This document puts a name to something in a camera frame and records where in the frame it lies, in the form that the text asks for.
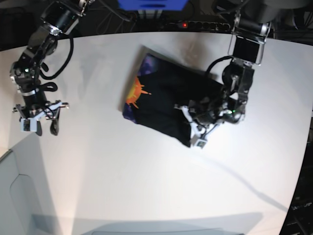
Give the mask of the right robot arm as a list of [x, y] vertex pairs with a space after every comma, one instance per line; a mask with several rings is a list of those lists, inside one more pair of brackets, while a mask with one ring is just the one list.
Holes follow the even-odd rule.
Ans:
[[[91, 0], [53, 1], [42, 13], [42, 24], [31, 35], [26, 49], [18, 61], [12, 64], [10, 78], [24, 100], [23, 105], [17, 104], [12, 110], [20, 115], [21, 131], [33, 132], [41, 136], [40, 120], [45, 118], [51, 121], [51, 134], [58, 135], [60, 111], [62, 108], [67, 108], [69, 104], [60, 100], [50, 102], [45, 93], [58, 90], [53, 80], [61, 74], [73, 55], [74, 42], [71, 31], [91, 4], [93, 4]], [[47, 76], [44, 72], [49, 68], [44, 60], [55, 51], [58, 39], [62, 35], [67, 35], [69, 38], [68, 56], [54, 75]]]

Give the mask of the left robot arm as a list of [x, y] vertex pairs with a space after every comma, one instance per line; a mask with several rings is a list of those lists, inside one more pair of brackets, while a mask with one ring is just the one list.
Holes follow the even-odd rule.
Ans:
[[204, 73], [209, 84], [213, 67], [225, 60], [229, 65], [222, 72], [222, 83], [201, 98], [188, 99], [175, 108], [180, 110], [190, 127], [187, 146], [203, 148], [208, 137], [225, 123], [244, 120], [248, 93], [253, 83], [254, 66], [260, 65], [271, 22], [280, 11], [276, 1], [244, 0], [236, 7], [219, 11], [234, 16], [228, 55], [216, 59]]

